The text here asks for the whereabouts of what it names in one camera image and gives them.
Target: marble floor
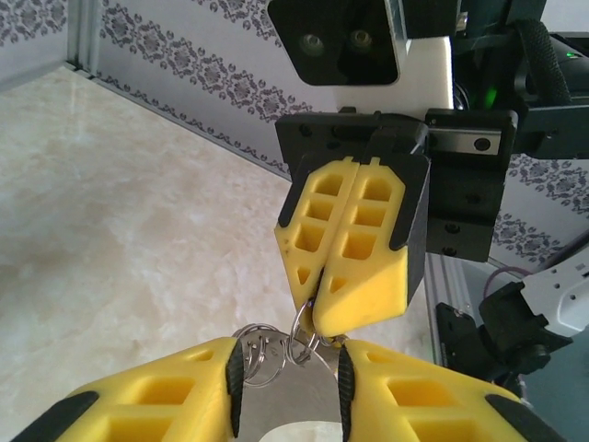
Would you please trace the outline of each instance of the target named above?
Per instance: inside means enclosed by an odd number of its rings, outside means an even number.
[[[0,440],[71,390],[295,314],[289,183],[66,69],[0,95]],[[352,333],[431,357],[424,293]]]

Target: metal plate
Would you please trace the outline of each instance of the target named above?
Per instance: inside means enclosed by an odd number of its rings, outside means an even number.
[[[255,331],[241,338],[243,345],[266,339],[266,357],[251,381],[270,378],[283,362],[281,341],[287,334]],[[304,346],[295,341],[297,353]],[[295,422],[340,422],[338,382],[328,364],[315,352],[302,366],[286,364],[283,372],[268,387],[244,388],[239,437],[241,442],[259,442],[274,428]]]

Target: green light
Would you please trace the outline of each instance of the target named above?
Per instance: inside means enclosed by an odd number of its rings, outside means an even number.
[[[497,87],[492,87],[487,91],[487,95],[485,96],[485,109],[490,109],[493,107],[493,103],[497,98]]]

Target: patterned wallpaper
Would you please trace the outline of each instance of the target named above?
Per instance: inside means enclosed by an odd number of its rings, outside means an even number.
[[[273,122],[335,110],[296,76],[265,0],[100,1],[95,75],[275,173],[288,171]],[[491,257],[534,270],[588,229],[588,173],[589,161],[514,157]]]
[[[67,0],[0,0],[0,82],[67,56]]]

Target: beige tile floor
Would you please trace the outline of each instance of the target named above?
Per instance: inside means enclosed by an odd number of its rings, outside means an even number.
[[[90,380],[286,330],[288,187],[65,69],[0,95],[0,440]],[[429,358],[423,292],[353,335]]]

